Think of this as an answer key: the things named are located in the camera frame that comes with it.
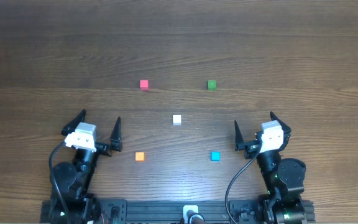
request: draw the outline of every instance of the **wooden tabletop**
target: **wooden tabletop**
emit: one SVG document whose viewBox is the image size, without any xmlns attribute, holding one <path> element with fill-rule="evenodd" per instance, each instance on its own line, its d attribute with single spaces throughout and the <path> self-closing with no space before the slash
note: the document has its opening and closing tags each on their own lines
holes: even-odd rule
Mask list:
<svg viewBox="0 0 358 224">
<path fill-rule="evenodd" d="M 39 220 L 49 154 L 83 108 L 104 142 L 122 118 L 124 149 L 91 183 L 101 198 L 223 200 L 247 162 L 234 120 L 251 140 L 274 111 L 316 220 L 358 222 L 358 1 L 0 0 L 0 222 Z M 265 191 L 255 163 L 229 198 Z"/>
</svg>

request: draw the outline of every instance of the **red cube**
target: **red cube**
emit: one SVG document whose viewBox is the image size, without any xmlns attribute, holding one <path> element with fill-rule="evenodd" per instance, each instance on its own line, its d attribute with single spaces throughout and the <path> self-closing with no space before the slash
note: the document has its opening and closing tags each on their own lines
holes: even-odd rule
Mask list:
<svg viewBox="0 0 358 224">
<path fill-rule="evenodd" d="M 149 81 L 148 80 L 141 80 L 140 81 L 140 89 L 141 90 L 149 90 Z"/>
</svg>

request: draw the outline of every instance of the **small colored cube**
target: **small colored cube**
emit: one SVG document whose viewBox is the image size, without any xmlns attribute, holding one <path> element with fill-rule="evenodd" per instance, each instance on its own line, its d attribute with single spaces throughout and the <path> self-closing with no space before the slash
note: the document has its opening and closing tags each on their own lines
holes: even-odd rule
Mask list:
<svg viewBox="0 0 358 224">
<path fill-rule="evenodd" d="M 216 90 L 216 80 L 208 80 L 208 90 Z"/>
<path fill-rule="evenodd" d="M 144 152 L 135 152 L 135 161 L 144 161 Z"/>
<path fill-rule="evenodd" d="M 221 152 L 211 152 L 211 161 L 220 161 Z"/>
<path fill-rule="evenodd" d="M 172 116 L 173 125 L 181 125 L 181 115 Z"/>
<path fill-rule="evenodd" d="M 148 80 L 141 80 L 140 81 L 140 89 L 141 90 L 149 90 L 149 81 Z"/>
</svg>

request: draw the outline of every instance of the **blue cube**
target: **blue cube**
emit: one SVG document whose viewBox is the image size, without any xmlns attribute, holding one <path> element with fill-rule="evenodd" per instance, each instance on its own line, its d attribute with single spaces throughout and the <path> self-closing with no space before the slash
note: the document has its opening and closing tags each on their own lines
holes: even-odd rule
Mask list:
<svg viewBox="0 0 358 224">
<path fill-rule="evenodd" d="M 211 152 L 211 161 L 220 161 L 221 152 Z"/>
</svg>

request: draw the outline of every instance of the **black cable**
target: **black cable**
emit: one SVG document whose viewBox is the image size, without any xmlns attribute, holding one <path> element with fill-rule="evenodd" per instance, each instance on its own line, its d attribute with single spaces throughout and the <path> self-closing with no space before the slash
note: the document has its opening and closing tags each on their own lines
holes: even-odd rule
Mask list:
<svg viewBox="0 0 358 224">
<path fill-rule="evenodd" d="M 49 169 L 50 169 L 50 180 L 52 181 L 52 186 L 55 188 L 56 193 L 59 196 L 60 203 L 62 203 L 63 209 L 65 210 L 67 224 L 71 224 L 70 216 L 68 214 L 67 204 L 66 204 L 65 200 L 63 199 L 62 193 L 60 193 L 59 186 L 57 185 L 57 182 L 56 182 L 55 172 L 53 171 L 53 157 L 55 156 L 56 152 L 59 151 L 59 149 L 64 145 L 64 143 L 65 142 L 62 141 L 62 143 L 60 143 L 58 146 L 56 146 L 56 148 L 50 154 L 50 156 L 49 156 Z"/>
<path fill-rule="evenodd" d="M 252 164 L 252 162 L 255 161 L 256 157 L 259 155 L 260 149 L 261 149 L 261 147 L 259 147 L 259 150 L 257 151 L 256 155 L 243 168 L 241 168 L 241 170 L 233 177 L 233 179 L 230 181 L 229 186 L 227 187 L 226 195 L 224 196 L 224 206 L 226 208 L 227 214 L 229 215 L 230 219 L 234 222 L 234 224 L 238 224 L 238 223 L 231 216 L 230 211 L 229 211 L 229 204 L 227 201 L 227 199 L 229 198 L 230 188 L 234 184 L 234 181 L 236 181 L 236 179 Z"/>
</svg>

